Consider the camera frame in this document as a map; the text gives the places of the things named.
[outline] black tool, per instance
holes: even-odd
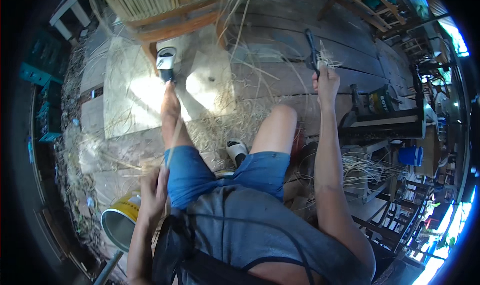
[[[307,37],[307,41],[311,49],[311,54],[309,56],[309,59],[305,61],[305,64],[309,69],[314,70],[317,73],[318,78],[320,77],[320,71],[317,68],[317,55],[319,55],[320,52],[315,47],[314,36],[312,35],[310,29],[305,29],[303,33],[305,34],[305,37]]]

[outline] hand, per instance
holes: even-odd
[[[169,173],[167,168],[161,166],[141,177],[141,205],[137,223],[147,223],[154,225],[154,228],[157,227],[167,201]]]
[[[312,78],[313,89],[318,93],[320,109],[335,107],[335,97],[340,87],[340,77],[333,69],[321,66],[320,77],[314,72]]]

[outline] metal pipe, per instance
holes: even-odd
[[[103,268],[102,272],[98,275],[93,285],[104,285],[109,279],[110,273],[115,268],[115,265],[117,265],[118,261],[122,256],[123,256],[123,252],[121,250],[117,250],[115,255],[113,255],[113,258],[111,258],[110,261],[108,261],[108,263]]]

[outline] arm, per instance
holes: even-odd
[[[321,111],[314,177],[318,226],[346,246],[367,267],[373,278],[374,251],[362,231],[354,225],[343,192],[342,156],[335,115],[339,86],[340,77],[331,69],[321,67],[318,81],[313,74],[313,88],[318,93]]]
[[[167,200],[168,169],[155,168],[140,180],[141,205],[127,258],[127,276],[132,285],[151,284],[152,237]]]

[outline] knee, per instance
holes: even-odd
[[[282,118],[283,120],[293,120],[297,122],[297,111],[288,105],[276,105],[272,108],[272,116]]]

